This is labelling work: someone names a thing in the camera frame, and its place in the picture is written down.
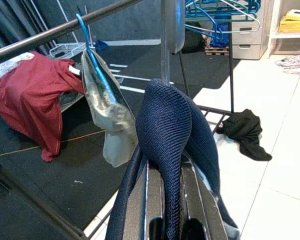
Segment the blue hanger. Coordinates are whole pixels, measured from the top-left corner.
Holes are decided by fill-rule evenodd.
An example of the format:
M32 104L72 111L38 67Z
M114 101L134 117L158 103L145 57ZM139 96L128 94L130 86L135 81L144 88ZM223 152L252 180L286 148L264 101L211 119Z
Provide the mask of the blue hanger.
M83 35L84 35L84 38L85 38L86 51L87 51L88 56L91 59L91 62L93 64L95 74L100 78L100 81L103 83L104 88L105 88L106 92L108 93L111 102L116 103L117 102L116 97L115 97L115 95L114 95L114 93L113 93L113 91L112 91L105 75L103 74L102 70L100 69L95 55L92 53L92 51L90 49L90 42L89 42L87 27L86 27L86 25L85 25L85 23L84 23L81 15L79 13L77 13L75 16L76 16L76 18L78 19L78 21L81 25Z

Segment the red garment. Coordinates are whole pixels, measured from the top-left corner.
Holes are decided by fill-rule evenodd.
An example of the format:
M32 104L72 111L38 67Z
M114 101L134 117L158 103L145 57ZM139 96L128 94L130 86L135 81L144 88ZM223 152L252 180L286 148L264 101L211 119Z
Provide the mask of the red garment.
M22 60L0 79L0 115L14 130L42 147L41 157L51 162L60 152L63 92L84 94L81 79L69 71L71 59L52 60L37 52Z

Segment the wooden pallet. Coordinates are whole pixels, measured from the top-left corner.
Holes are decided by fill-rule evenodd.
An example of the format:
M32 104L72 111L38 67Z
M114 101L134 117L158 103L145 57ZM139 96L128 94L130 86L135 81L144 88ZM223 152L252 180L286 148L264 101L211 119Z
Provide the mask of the wooden pallet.
M207 46L204 48L206 55L223 55L229 56L229 47L212 47L210 46L211 38L208 37L207 39Z

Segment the navy blue fabric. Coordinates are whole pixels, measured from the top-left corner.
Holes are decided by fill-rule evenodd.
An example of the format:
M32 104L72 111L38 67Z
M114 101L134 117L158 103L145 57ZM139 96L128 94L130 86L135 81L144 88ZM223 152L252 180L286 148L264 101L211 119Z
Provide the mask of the navy blue fabric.
M184 150L207 177L218 199L222 219L229 225L237 227L220 196L218 152L212 132L200 109L188 96L173 86L162 84L159 79L152 80L145 89L144 101L136 119L136 132L141 152L158 166L164 182L165 240L179 239L180 168ZM129 174L124 176L114 204L107 240L122 239L128 193L130 194L132 189L129 184L129 191L121 189L126 187L127 182L130 184L136 182L136 175L132 175L133 180L125 179ZM116 222L120 217L123 218L122 225Z

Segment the dark curtain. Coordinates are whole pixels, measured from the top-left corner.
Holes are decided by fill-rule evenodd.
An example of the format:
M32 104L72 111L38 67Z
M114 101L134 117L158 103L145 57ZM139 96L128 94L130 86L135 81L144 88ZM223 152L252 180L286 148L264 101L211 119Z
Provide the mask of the dark curtain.
M29 0L0 0L0 48L45 31ZM50 43L36 50L49 54Z

